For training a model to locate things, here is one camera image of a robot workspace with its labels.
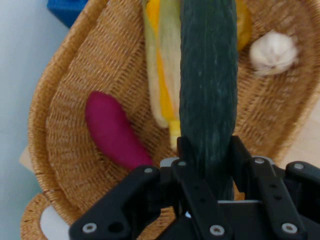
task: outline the garlic bulb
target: garlic bulb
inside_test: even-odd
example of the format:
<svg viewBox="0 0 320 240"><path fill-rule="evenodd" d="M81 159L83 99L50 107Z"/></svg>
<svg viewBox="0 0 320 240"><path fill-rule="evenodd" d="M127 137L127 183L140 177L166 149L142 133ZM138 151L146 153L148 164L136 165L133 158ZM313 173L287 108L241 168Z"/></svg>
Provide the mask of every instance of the garlic bulb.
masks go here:
<svg viewBox="0 0 320 240"><path fill-rule="evenodd" d="M250 60L258 75L281 74L297 60L298 49L291 37L270 31L250 48Z"/></svg>

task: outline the white wall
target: white wall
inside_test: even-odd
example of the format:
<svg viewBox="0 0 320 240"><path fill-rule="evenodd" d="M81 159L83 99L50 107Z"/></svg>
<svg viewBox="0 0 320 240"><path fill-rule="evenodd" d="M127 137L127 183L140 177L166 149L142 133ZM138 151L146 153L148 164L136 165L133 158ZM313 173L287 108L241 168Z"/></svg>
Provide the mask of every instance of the white wall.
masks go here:
<svg viewBox="0 0 320 240"><path fill-rule="evenodd" d="M29 107L39 77L68 29L47 0L0 0L0 235L20 239L20 219L41 192L18 163L27 145Z"/></svg>

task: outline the cucumber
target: cucumber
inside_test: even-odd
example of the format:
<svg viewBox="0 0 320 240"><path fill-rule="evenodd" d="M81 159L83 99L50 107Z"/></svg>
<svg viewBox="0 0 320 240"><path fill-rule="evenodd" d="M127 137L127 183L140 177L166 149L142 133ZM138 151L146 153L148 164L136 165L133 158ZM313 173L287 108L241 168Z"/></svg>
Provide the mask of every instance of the cucumber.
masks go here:
<svg viewBox="0 0 320 240"><path fill-rule="evenodd" d="M195 170L218 200L233 200L227 153L237 117L234 0L182 1L180 69L181 135L191 145Z"/></svg>

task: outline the plastic vegetable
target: plastic vegetable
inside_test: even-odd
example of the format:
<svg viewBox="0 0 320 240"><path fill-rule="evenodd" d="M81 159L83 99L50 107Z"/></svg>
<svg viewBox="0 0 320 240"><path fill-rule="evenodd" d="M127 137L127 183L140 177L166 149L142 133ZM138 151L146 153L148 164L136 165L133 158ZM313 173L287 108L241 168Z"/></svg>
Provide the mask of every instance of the plastic vegetable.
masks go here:
<svg viewBox="0 0 320 240"><path fill-rule="evenodd" d="M181 135L218 200L233 200L227 152L237 117L234 0L185 0L181 16Z"/></svg>
<svg viewBox="0 0 320 240"><path fill-rule="evenodd" d="M125 111L114 97L92 92L85 106L85 121L98 149L115 163L128 169L152 165Z"/></svg>
<svg viewBox="0 0 320 240"><path fill-rule="evenodd" d="M291 37L270 31L256 40L250 48L250 60L258 75L281 74L288 70L298 56Z"/></svg>
<svg viewBox="0 0 320 240"><path fill-rule="evenodd" d="M150 104L162 128L169 127L177 148L180 134L180 0L143 0L144 33Z"/></svg>
<svg viewBox="0 0 320 240"><path fill-rule="evenodd" d="M241 51L250 41L252 36L252 20L247 5L243 0L235 0L236 25L237 25L237 48Z"/></svg>

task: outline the blue block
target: blue block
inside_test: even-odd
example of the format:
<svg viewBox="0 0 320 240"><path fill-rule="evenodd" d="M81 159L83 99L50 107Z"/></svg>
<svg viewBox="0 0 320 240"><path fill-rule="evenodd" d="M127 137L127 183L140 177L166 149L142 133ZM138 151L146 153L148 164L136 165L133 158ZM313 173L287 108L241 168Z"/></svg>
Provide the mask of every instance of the blue block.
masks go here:
<svg viewBox="0 0 320 240"><path fill-rule="evenodd" d="M49 0L47 8L70 28L87 2L88 0Z"/></svg>

